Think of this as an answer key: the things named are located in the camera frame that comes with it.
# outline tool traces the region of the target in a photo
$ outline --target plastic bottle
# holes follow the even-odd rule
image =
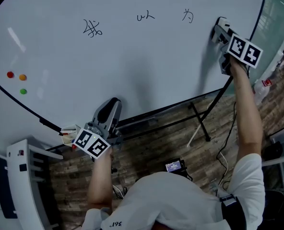
[[[267,81],[258,80],[254,85],[254,101],[256,105],[260,105],[262,100],[267,96],[270,91],[270,85],[267,84]]]

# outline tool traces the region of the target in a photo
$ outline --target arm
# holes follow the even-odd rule
[[[249,78],[241,63],[230,56],[231,73],[234,77],[237,107],[237,126],[239,151],[237,161],[250,153],[260,155],[262,142],[262,124]]]
[[[88,189],[88,208],[112,209],[111,148],[95,160]]]

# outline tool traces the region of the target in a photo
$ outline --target black and white marker tag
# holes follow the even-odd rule
[[[111,146],[99,135],[83,128],[80,129],[74,144],[95,159],[98,159]]]
[[[263,52],[262,49],[237,34],[232,35],[227,51],[242,63],[253,68],[257,67]]]

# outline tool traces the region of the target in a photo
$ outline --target whiteboard frame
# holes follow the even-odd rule
[[[261,16],[261,13],[262,13],[262,10],[263,10],[263,7],[264,7],[264,3],[265,3],[265,0],[262,0],[261,2],[261,7],[260,7],[260,12],[258,14],[258,17],[257,17],[257,20],[256,20],[256,23],[255,23],[255,26],[253,28],[253,31],[252,31],[252,34],[249,38],[249,40],[252,40],[253,38],[253,35],[256,31],[256,28],[257,28],[257,25],[258,25],[258,22],[260,20],[260,16]],[[187,99],[187,100],[184,100],[184,101],[181,101],[181,102],[178,102],[178,103],[175,103],[175,104],[172,104],[172,105],[169,105],[169,106],[166,106],[166,107],[163,107],[163,108],[159,108],[159,109],[156,109],[156,110],[153,110],[153,111],[150,111],[150,112],[147,112],[147,113],[144,113],[144,114],[140,114],[140,115],[137,115],[137,116],[134,116],[134,117],[131,117],[131,118],[127,118],[127,119],[124,119],[124,120],[121,120],[119,121],[119,124],[118,126],[123,126],[123,125],[127,125],[127,124],[130,124],[130,123],[133,123],[133,122],[137,122],[139,120],[142,120],[144,118],[147,118],[147,117],[150,117],[152,115],[155,115],[159,112],[162,112],[166,109],[169,109],[173,106],[176,106],[176,105],[179,105],[181,103],[184,103],[184,102],[187,102],[187,101],[190,101],[190,100],[194,100],[196,98],[199,98],[199,97],[202,97],[202,96],[206,96],[208,94],[211,94],[211,93],[214,93],[216,91],[219,91],[218,95],[216,96],[215,100],[213,101],[213,103],[208,107],[208,109],[205,111],[203,117],[201,118],[202,120],[204,120],[207,115],[209,114],[209,112],[213,109],[213,107],[217,104],[217,102],[219,101],[219,99],[222,97],[222,95],[224,94],[224,92],[226,91],[226,89],[228,88],[229,84],[232,82],[232,79],[233,77],[230,77],[227,82],[225,83],[224,87],[223,88],[220,88],[220,89],[217,89],[215,91],[211,91],[211,92],[208,92],[208,93],[205,93],[205,94],[202,94],[202,95],[199,95],[199,96],[196,96],[196,97],[193,97],[193,98],[190,98],[190,99]],[[19,104],[22,108],[24,108],[25,110],[27,110],[28,112],[32,113],[33,115],[35,115],[36,117],[39,118],[39,121],[40,123],[42,123],[43,125],[57,131],[60,133],[61,131],[61,128],[51,122],[49,122],[47,119],[43,118],[42,116],[40,116],[39,114],[37,114],[36,112],[34,112],[33,110],[31,110],[30,108],[28,108],[26,105],[24,105],[23,103],[21,103],[20,101],[18,101],[16,98],[14,98],[9,92],[7,92],[1,85],[0,85],[0,90],[5,93],[8,97],[10,97],[13,101],[15,101],[17,104]]]

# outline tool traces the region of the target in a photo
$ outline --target white t-shirt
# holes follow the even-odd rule
[[[249,154],[236,164],[229,194],[238,197],[247,229],[257,229],[265,205],[260,155]],[[82,229],[150,230],[155,221],[175,230],[230,229],[222,217],[219,198],[203,192],[185,177],[168,172],[137,181],[111,216],[105,209],[88,210]]]

